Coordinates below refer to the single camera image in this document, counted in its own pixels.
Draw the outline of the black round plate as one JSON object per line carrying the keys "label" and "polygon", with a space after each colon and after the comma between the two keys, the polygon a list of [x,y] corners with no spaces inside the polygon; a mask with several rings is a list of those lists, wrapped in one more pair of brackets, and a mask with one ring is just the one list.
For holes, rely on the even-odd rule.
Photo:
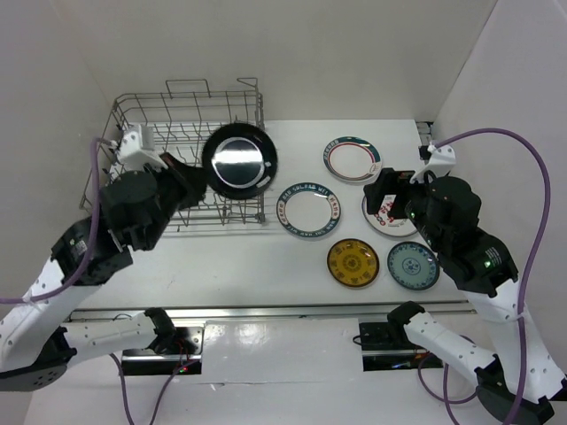
{"label": "black round plate", "polygon": [[276,177],[278,157],[268,134],[249,123],[223,125],[209,136],[201,153],[207,185],[232,200],[264,193]]}

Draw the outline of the yellow patterned plate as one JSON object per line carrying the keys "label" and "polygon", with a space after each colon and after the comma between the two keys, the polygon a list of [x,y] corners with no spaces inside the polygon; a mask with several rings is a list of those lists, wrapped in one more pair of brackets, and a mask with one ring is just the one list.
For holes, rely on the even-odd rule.
{"label": "yellow patterned plate", "polygon": [[334,243],[327,254],[326,266],[333,279],[350,289],[362,289],[379,275],[376,251],[360,239],[347,238]]}

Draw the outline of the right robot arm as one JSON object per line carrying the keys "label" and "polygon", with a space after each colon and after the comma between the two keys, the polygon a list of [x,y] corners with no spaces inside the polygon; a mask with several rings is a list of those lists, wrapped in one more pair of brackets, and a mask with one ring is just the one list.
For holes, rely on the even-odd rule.
{"label": "right robot arm", "polygon": [[408,301],[387,315],[391,344],[423,347],[476,388],[485,410],[504,424],[544,424],[552,401],[566,398],[566,375],[544,345],[521,297],[521,276],[506,245],[478,225],[481,200],[453,176],[384,169],[364,186],[367,211],[375,214],[392,195],[390,216],[408,219],[436,253],[443,272],[474,306],[493,343],[486,350],[440,325]]}

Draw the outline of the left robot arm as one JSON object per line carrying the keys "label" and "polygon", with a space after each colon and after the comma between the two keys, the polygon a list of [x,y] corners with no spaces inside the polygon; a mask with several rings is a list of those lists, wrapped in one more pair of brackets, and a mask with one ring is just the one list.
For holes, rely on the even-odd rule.
{"label": "left robot arm", "polygon": [[167,352],[177,331],[166,311],[74,328],[66,319],[120,270],[132,251],[155,248],[172,217],[205,197],[206,171],[169,153],[159,170],[145,166],[114,182],[93,183],[92,214],[53,245],[43,270],[1,320],[1,389],[40,390],[83,361],[121,350]]}

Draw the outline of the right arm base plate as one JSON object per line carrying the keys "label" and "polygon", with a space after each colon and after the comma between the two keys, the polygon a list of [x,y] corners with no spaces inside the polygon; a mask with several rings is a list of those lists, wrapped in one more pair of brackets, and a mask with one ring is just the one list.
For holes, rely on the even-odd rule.
{"label": "right arm base plate", "polygon": [[361,349],[365,372],[442,368],[442,362],[431,356],[423,347],[396,340],[386,322],[363,322],[353,343]]}

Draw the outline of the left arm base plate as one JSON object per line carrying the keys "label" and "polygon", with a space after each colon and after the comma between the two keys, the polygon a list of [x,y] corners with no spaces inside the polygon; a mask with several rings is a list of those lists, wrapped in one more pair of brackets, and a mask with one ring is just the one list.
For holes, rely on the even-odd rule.
{"label": "left arm base plate", "polygon": [[178,375],[200,375],[205,336],[203,324],[177,326],[175,340],[161,353],[151,349],[130,349],[119,356],[125,376],[171,375],[178,367]]}

